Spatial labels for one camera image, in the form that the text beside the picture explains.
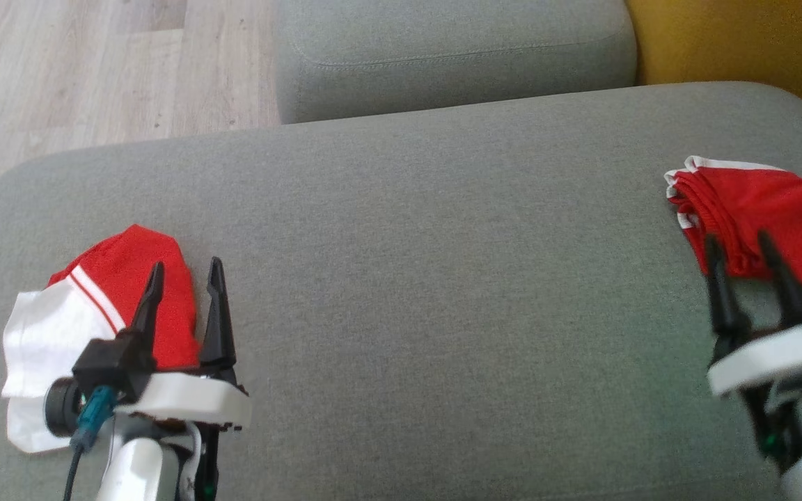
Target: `gray upholstery fabric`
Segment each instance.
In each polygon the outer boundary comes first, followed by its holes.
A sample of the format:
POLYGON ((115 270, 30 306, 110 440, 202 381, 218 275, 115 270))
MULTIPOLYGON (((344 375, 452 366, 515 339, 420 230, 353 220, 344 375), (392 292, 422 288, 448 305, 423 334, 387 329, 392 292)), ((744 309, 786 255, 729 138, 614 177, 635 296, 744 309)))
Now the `gray upholstery fabric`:
POLYGON ((276 91, 296 123, 630 86, 622 0, 278 0, 276 91))
MULTIPOLYGON (((662 180, 693 153, 802 174, 802 101, 688 83, 29 162, 0 180, 0 389, 16 292, 137 222, 178 239, 201 312, 225 261, 254 423, 223 437, 220 499, 777 498, 705 381, 662 180)), ((0 499, 58 498, 70 455, 19 453, 4 416, 0 499)))

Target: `white stripe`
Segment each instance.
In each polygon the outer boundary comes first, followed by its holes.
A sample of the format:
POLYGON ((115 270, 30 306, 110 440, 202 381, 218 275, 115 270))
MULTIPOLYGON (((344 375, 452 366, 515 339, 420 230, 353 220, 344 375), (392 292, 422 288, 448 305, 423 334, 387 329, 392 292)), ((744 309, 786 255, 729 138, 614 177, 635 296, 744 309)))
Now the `white stripe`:
POLYGON ((108 320, 111 321, 113 326, 117 328, 117 331, 125 329, 125 321, 120 315, 120 312, 117 311, 117 308, 111 303, 111 299, 107 297, 107 294, 101 290, 101 287, 98 287, 98 284, 93 282, 92 277, 88 276, 86 270, 83 270, 81 266, 77 265, 75 269, 70 272, 70 276, 88 291, 88 295, 91 296, 92 299, 95 299, 95 301, 101 305, 104 314, 107 316, 108 320))
POLYGON ((689 214, 684 214, 682 212, 677 212, 677 221, 680 224, 680 228, 687 230, 689 228, 694 228, 695 225, 691 224, 691 220, 689 220, 689 214))
POLYGON ((681 168, 679 170, 669 170, 664 173, 664 180, 668 182, 668 190, 666 191, 668 199, 679 195, 679 191, 677 191, 677 188, 674 187, 674 184, 677 183, 677 172, 684 171, 685 169, 681 168))
POLYGON ((95 316, 101 319, 101 323, 107 326, 107 332, 113 334, 114 337, 116 336, 118 329, 117 331, 114 330, 114 326, 111 326, 111 321, 107 319, 107 316, 103 311, 101 311, 101 308, 95 304, 95 302, 92 300, 92 297, 86 293, 86 290, 79 285, 79 282, 77 282, 75 276, 67 275, 66 278, 58 283, 66 283, 67 286, 70 286, 70 289, 75 291, 77 297, 82 298, 82 301, 85 301, 88 304, 89 310, 95 312, 95 316))
POLYGON ((691 155, 685 159, 685 168, 688 172, 697 172, 699 168, 738 168, 741 170, 784 170, 783 168, 763 165, 762 163, 751 163, 745 161, 712 161, 712 159, 701 158, 691 155))

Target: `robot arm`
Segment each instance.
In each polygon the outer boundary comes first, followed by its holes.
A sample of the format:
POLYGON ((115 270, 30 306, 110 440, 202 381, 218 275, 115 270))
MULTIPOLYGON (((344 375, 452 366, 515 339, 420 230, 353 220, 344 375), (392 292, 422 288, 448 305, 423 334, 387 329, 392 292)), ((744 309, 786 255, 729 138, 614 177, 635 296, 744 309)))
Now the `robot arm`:
POLYGON ((738 393, 754 424, 757 448, 776 463, 782 488, 802 500, 802 286, 764 232, 764 259, 773 272, 779 326, 752 330, 725 274, 725 256, 707 238, 707 289, 716 345, 707 380, 716 396, 738 393))
MULTIPOLYGON (((73 436, 71 446, 82 437, 74 462, 92 447, 103 422, 109 423, 111 447, 99 501, 213 500, 219 436, 251 421, 251 400, 233 371, 235 343, 218 257, 207 285, 210 314, 200 367, 154 372, 153 332, 164 273, 162 263, 153 267, 131 326, 114 340, 89 342, 74 377, 58 380, 45 397, 53 434, 73 436)), ((70 476, 65 499, 71 481, 70 476)))

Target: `black cable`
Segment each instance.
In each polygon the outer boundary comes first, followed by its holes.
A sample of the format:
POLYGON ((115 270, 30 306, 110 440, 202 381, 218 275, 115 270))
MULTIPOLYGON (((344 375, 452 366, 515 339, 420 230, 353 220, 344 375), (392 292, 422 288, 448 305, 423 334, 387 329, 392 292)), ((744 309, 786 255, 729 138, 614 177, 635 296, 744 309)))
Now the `black cable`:
POLYGON ((70 470, 67 471, 67 485, 64 487, 64 501, 70 501, 73 496, 73 481, 76 479, 76 469, 79 467, 79 459, 82 457, 82 447, 76 447, 73 452, 73 461, 70 462, 70 470))

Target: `wooden floor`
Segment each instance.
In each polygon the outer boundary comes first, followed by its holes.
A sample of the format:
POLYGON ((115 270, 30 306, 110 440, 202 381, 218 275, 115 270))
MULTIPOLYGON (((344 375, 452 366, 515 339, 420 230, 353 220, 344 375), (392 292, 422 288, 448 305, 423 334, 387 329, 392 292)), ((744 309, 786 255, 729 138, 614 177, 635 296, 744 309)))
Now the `wooden floor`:
POLYGON ((0 175, 48 153, 278 123, 270 0, 0 0, 0 175))

